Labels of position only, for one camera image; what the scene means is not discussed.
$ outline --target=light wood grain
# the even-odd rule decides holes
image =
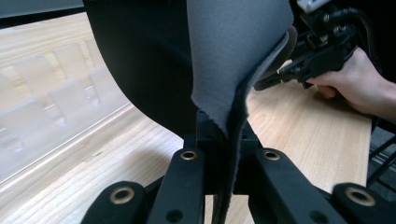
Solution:
[[[6,29],[0,67],[14,76],[12,62],[90,36],[84,13]],[[252,91],[247,105],[262,144],[285,152],[314,185],[327,191],[340,182],[364,185],[370,118],[295,82]],[[102,189],[121,180],[146,186],[165,174],[181,146],[182,139],[127,105],[0,185],[0,223],[79,223]],[[205,223],[211,203],[206,196]],[[247,197],[233,197],[227,223],[252,223]]]

